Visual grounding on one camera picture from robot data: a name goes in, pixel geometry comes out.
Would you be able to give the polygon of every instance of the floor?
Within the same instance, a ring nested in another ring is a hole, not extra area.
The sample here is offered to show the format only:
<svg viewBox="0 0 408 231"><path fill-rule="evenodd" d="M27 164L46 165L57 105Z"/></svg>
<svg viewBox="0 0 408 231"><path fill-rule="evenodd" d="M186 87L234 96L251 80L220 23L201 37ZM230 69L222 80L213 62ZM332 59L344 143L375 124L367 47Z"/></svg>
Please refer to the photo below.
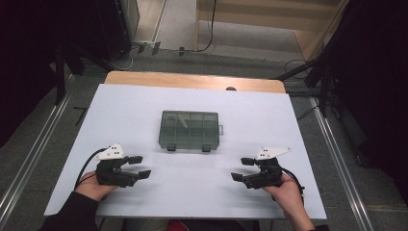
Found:
<svg viewBox="0 0 408 231"><path fill-rule="evenodd" d="M148 21L154 22L153 26L147 29L143 27L143 22L140 20L138 28L140 34L137 33L136 42L154 44L160 41L160 48L163 50L158 55L152 55L151 48L147 48L143 53L130 53L115 64L130 66L131 71L193 72L250 78L277 76L284 73L285 68L291 69L302 64L302 61L287 63L291 60L303 59L293 32L267 31L265 28L237 27L222 23L215 25L212 46L204 53L185 54L183 57L178 57L178 53L165 50L178 49L180 46L186 49L192 48L193 22L190 22L191 15L189 15L193 7L192 2L139 0L140 15L146 11L144 9L149 9L143 3L156 5L153 7L155 11L149 11L153 19ZM176 15L185 15L189 19L178 18L175 17ZM206 27L208 27L206 23L201 25L201 28ZM207 32L208 30L201 30L200 46L206 45L209 39ZM65 105L58 126L52 128L52 134L47 138L46 146L40 151L40 158L34 163L37 166L32 170L30 180L26 182L24 190L18 192L19 199L14 204L13 212L7 215L9 216L7 223L1 223L0 230L18 231L37 229L40 226L49 195L81 126L82 111L78 108L86 108L89 105L97 85L103 83L106 76L106 72L95 64L85 63L87 69L84 75L73 77L75 81L72 82L72 86L68 85L71 89L71 99ZM285 81L287 91L307 90L302 84L302 78L305 75L301 73ZM54 95L55 92L51 91L21 124L11 140L0 148L0 173L3 176L0 193L2 195L5 195L8 186L20 170L19 167L24 163L27 153L31 153L33 143L50 113L55 109ZM312 107L307 97L293 97L292 101L297 116ZM331 113L328 114L327 120L342 150L347 170L364 201L373 228L359 228L351 210L352 204L344 192L342 180L327 150L327 143L321 134L317 117L309 114L298 123L328 215L328 220L318 222L329 223L331 230L408 230L408 209L396 191L392 179L380 169L358 166L355 160L355 149L342 124ZM121 220L108 219L103 230L117 230L120 224ZM262 222L262 225L262 230L269 230L268 221ZM291 230L284 220L277 220L273 227L273 230Z"/></svg>

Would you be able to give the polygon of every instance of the gray carpet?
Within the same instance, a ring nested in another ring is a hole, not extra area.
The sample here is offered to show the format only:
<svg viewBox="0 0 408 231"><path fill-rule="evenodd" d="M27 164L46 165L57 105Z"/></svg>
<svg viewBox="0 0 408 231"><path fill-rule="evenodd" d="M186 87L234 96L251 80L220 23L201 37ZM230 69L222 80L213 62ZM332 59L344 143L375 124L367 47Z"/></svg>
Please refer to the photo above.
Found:
<svg viewBox="0 0 408 231"><path fill-rule="evenodd" d="M150 48L146 48L140 54L135 51L133 57L134 65L128 69L130 71L215 74L262 79L284 73L284 63L265 60L191 53L179 57L177 52L171 51L160 51L157 55L152 55ZM99 66L86 63L86 72L83 76L76 77L76 85L61 120L45 146L37 167L13 209L4 230L36 230L44 219L42 214L50 193L57 183L65 159L80 129L80 125L77 126L76 123L82 111L76 110L74 107L88 107L98 84L103 83L107 75ZM129 63L129 56L116 62L117 65L123 67ZM304 75L301 73L297 76L299 79L292 78L285 82L287 90L306 90L302 87L301 80ZM1 193L4 193L18 172L53 108L54 99L55 92L52 90L21 124L10 141L0 149L0 173L3 175L2 184L0 184ZM292 102L297 116L302 115L312 107L307 97L294 97ZM366 206L369 208L375 229L408 230L408 212L406 207L401 206L403 202L392 179L381 170L359 167L355 161L355 150L350 144L342 124L331 113L328 115L347 166L363 200L366 202ZM328 220L315 220L315 223L327 223L331 230L359 230L315 115L307 115L299 120L298 124L328 216ZM120 225L120 219L108 218L102 230L120 230ZM268 221L263 221L262 226L263 230L268 230ZM273 230L292 230L292 228L285 220L276 220L273 223Z"/></svg>

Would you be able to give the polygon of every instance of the white table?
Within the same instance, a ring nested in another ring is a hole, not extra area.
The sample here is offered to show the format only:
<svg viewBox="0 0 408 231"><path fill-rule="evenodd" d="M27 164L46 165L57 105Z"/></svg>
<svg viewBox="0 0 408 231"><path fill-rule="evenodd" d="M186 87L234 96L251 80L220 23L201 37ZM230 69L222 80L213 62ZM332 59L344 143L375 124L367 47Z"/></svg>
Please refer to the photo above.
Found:
<svg viewBox="0 0 408 231"><path fill-rule="evenodd" d="M158 143L163 110L217 112L224 135L209 154L195 150L168 153ZM58 213L78 173L94 151L119 142L125 155L143 156L124 171L152 170L135 187L118 189L103 201L97 215L121 218L283 218L263 190L247 189L231 172L257 173L241 164L263 146L290 147L278 157L305 189L310 218L326 214L306 149L284 93L197 90L126 85L100 85L65 163L45 214ZM92 161L86 171L96 169Z"/></svg>

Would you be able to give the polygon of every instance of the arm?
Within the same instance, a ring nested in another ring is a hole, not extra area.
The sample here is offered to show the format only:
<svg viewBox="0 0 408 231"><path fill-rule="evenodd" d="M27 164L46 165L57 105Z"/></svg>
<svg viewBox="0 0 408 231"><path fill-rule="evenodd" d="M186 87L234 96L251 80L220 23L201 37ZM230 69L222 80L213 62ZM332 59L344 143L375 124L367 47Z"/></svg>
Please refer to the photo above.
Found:
<svg viewBox="0 0 408 231"><path fill-rule="evenodd" d="M116 186L101 186L94 172L82 177L81 184L72 192L62 209L45 219L39 231L96 231L96 210L99 201Z"/></svg>
<svg viewBox="0 0 408 231"><path fill-rule="evenodd" d="M303 206L297 184L286 174L282 175L282 180L284 183L279 188L271 186L263 189L276 199L276 202L284 211L285 218L291 223L293 230L315 230L315 225L309 219Z"/></svg>

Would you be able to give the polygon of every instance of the hand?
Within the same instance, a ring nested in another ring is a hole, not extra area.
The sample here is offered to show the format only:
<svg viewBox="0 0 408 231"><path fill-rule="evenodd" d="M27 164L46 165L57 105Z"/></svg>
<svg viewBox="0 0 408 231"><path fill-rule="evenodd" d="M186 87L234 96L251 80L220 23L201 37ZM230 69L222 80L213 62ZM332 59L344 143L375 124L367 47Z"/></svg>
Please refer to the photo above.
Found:
<svg viewBox="0 0 408 231"><path fill-rule="evenodd" d="M276 199L293 230L314 230L315 225L306 213L296 182L286 174L282 175L282 180L283 184L279 188L270 186L263 189Z"/></svg>
<svg viewBox="0 0 408 231"><path fill-rule="evenodd" d="M117 189L117 186L99 185L95 171L86 173L81 178L81 184L75 192L85 195L93 200L100 201L105 195Z"/></svg>

